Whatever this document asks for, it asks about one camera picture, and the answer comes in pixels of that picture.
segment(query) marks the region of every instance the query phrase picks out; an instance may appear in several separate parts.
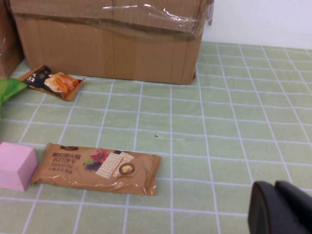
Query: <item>white wall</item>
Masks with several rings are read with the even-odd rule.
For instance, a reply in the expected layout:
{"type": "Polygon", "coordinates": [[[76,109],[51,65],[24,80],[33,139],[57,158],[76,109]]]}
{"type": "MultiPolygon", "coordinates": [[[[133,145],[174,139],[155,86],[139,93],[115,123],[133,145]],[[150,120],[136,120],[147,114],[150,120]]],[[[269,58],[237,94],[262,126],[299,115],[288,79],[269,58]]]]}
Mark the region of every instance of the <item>white wall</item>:
{"type": "Polygon", "coordinates": [[[215,0],[203,40],[312,49],[312,0],[215,0]]]}

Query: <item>pink eraser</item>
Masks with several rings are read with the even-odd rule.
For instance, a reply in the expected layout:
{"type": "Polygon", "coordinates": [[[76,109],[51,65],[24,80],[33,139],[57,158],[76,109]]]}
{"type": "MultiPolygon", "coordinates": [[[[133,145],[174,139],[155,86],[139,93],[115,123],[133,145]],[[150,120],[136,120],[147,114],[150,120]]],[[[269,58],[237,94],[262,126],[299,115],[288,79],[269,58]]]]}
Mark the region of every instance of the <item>pink eraser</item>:
{"type": "Polygon", "coordinates": [[[0,143],[0,188],[25,191],[37,165],[33,148],[0,143]]]}

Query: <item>green tiled floor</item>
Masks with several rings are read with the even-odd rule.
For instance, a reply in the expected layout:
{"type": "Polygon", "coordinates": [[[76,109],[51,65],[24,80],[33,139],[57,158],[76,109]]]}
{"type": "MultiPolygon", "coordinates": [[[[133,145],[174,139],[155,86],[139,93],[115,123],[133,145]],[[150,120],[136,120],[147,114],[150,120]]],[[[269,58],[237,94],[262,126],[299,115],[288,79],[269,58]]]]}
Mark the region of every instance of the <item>green tiled floor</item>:
{"type": "MultiPolygon", "coordinates": [[[[27,70],[23,62],[13,77],[27,70]]],[[[312,194],[312,51],[203,42],[197,73],[189,86],[87,78],[73,102],[13,97],[0,141],[33,146],[39,160],[52,141],[163,161],[155,197],[0,190],[0,233],[247,234],[254,181],[312,194]]]]}

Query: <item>snack package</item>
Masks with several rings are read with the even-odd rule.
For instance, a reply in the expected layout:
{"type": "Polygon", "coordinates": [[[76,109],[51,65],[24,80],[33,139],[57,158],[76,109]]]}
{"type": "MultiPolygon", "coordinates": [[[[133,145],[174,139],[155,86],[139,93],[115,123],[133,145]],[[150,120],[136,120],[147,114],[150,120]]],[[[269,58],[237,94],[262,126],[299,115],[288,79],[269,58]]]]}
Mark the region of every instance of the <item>snack package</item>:
{"type": "Polygon", "coordinates": [[[156,155],[50,143],[31,182],[153,196],[160,162],[156,155]]]}
{"type": "Polygon", "coordinates": [[[14,94],[27,87],[27,84],[18,79],[0,79],[0,109],[2,105],[14,94]]]}
{"type": "Polygon", "coordinates": [[[85,81],[85,79],[75,79],[61,72],[53,74],[47,66],[26,73],[19,80],[28,84],[32,89],[57,96],[65,101],[72,101],[85,81]]]}

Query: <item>cracker image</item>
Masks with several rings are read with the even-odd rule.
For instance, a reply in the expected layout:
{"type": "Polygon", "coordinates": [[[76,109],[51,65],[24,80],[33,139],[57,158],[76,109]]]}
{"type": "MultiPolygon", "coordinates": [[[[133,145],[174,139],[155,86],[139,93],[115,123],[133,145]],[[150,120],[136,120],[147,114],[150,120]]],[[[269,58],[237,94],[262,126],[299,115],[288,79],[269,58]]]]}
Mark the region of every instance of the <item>cracker image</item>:
{"type": "Polygon", "coordinates": [[[122,155],[117,155],[114,153],[111,153],[105,162],[102,164],[102,166],[98,169],[96,174],[98,176],[101,176],[103,178],[109,179],[114,171],[116,170],[116,167],[120,164],[122,161],[123,156],[122,155]]]}
{"type": "Polygon", "coordinates": [[[131,156],[131,155],[125,153],[125,152],[122,152],[120,155],[123,157],[123,159],[121,160],[120,164],[117,166],[117,168],[116,168],[116,170],[115,170],[115,172],[113,174],[113,177],[117,177],[119,175],[119,167],[122,164],[130,162],[134,158],[133,156],[131,156]]]}

